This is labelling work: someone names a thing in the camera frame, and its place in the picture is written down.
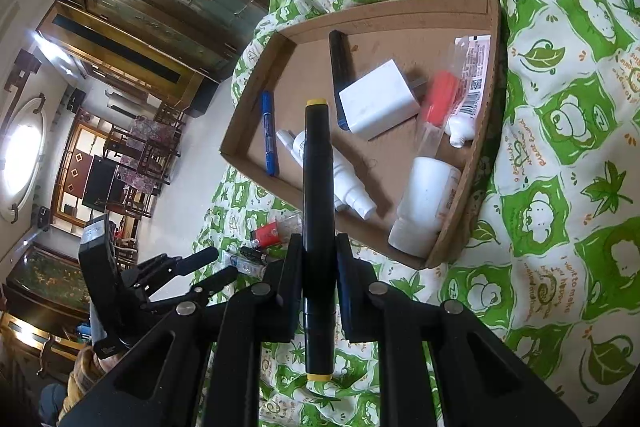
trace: black speaker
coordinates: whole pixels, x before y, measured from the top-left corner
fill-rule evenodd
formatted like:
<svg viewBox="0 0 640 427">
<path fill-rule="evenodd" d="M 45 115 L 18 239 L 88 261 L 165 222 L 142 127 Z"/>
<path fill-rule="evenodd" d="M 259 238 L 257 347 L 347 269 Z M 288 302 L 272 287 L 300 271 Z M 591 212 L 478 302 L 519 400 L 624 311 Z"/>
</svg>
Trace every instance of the black speaker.
<svg viewBox="0 0 640 427">
<path fill-rule="evenodd" d="M 38 211 L 37 225 L 39 229 L 49 227 L 51 224 L 51 210 L 46 207 L 40 207 Z"/>
<path fill-rule="evenodd" d="M 66 108 L 72 113 L 77 113 L 78 109 L 84 102 L 84 97 L 86 97 L 86 93 L 84 91 L 79 90 L 78 88 L 74 89 L 66 103 Z"/>
</svg>

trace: blue marker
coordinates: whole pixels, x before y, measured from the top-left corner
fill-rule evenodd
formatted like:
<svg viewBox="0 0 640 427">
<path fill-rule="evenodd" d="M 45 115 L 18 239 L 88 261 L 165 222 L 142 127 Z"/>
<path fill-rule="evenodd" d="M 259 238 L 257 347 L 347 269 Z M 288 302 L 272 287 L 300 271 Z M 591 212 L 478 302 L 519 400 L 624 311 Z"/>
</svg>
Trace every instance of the blue marker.
<svg viewBox="0 0 640 427">
<path fill-rule="evenodd" d="M 276 130 L 273 123 L 273 93 L 262 92 L 262 123 L 264 125 L 264 153 L 267 174 L 278 174 L 278 153 L 276 152 Z"/>
</svg>

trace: white plastic bottle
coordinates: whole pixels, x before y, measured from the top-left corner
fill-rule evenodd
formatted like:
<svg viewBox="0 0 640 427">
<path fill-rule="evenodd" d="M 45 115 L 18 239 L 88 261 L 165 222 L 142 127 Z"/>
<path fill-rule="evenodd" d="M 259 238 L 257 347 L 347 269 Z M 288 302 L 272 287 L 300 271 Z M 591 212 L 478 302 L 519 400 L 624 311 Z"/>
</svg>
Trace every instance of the white plastic bottle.
<svg viewBox="0 0 640 427">
<path fill-rule="evenodd" d="M 304 158 L 305 132 L 298 133 L 293 142 L 293 150 Z M 362 219 L 369 219 L 376 212 L 364 184 L 356 176 L 355 169 L 340 151 L 334 147 L 334 195 L 355 210 Z"/>
<path fill-rule="evenodd" d="M 427 257 L 449 214 L 460 176 L 460 171 L 448 163 L 416 157 L 396 211 L 398 219 L 389 232 L 389 245 Z"/>
<path fill-rule="evenodd" d="M 444 132 L 449 135 L 449 143 L 460 148 L 476 137 L 476 119 L 466 113 L 453 114 L 447 120 Z"/>
<path fill-rule="evenodd" d="M 302 167 L 304 162 L 303 162 L 302 158 L 300 158 L 300 156 L 298 156 L 298 153 L 296 153 L 296 151 L 293 149 L 293 141 L 296 138 L 295 136 L 293 136 L 293 133 L 291 133 L 290 131 L 287 131 L 287 130 L 278 130 L 278 132 L 276 133 L 276 136 L 282 142 L 282 144 L 285 147 L 285 149 L 287 149 L 287 151 L 289 151 L 289 154 L 298 163 L 298 165 L 300 165 Z M 335 192 L 334 192 L 334 209 L 337 210 L 337 211 L 343 211 L 347 207 L 348 207 L 348 205 L 346 203 L 340 201 L 340 198 L 338 198 L 335 195 Z"/>
</svg>

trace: bed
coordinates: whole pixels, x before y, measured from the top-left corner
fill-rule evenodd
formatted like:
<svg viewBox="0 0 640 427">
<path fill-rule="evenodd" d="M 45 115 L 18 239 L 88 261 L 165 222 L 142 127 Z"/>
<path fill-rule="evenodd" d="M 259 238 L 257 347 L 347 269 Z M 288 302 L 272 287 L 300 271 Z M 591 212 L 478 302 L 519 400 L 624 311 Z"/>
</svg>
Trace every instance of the bed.
<svg viewBox="0 0 640 427">
<path fill-rule="evenodd" d="M 234 101 L 274 30 L 377 1 L 271 0 L 236 65 Z M 506 107 L 488 134 L 472 195 L 478 221 L 462 255 L 415 271 L 357 243 L 353 250 L 413 299 L 461 300 L 595 425 L 640 361 L 640 0 L 501 3 Z M 241 245 L 292 211 L 228 168 L 193 250 Z M 214 299 L 251 282 L 243 277 Z M 302 327 L 290 344 L 263 345 L 261 425 L 379 424 L 376 346 L 336 336 L 325 383 L 306 381 Z"/>
</svg>

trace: red cap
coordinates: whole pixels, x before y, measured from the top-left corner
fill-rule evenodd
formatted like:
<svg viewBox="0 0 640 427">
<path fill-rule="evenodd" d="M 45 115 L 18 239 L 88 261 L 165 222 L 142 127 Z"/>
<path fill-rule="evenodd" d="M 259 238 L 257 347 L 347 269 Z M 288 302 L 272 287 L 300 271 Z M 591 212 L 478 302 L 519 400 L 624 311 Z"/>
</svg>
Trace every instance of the red cap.
<svg viewBox="0 0 640 427">
<path fill-rule="evenodd" d="M 424 97 L 420 119 L 441 128 L 456 100 L 460 80 L 450 72 L 435 74 L 428 93 Z"/>
</svg>

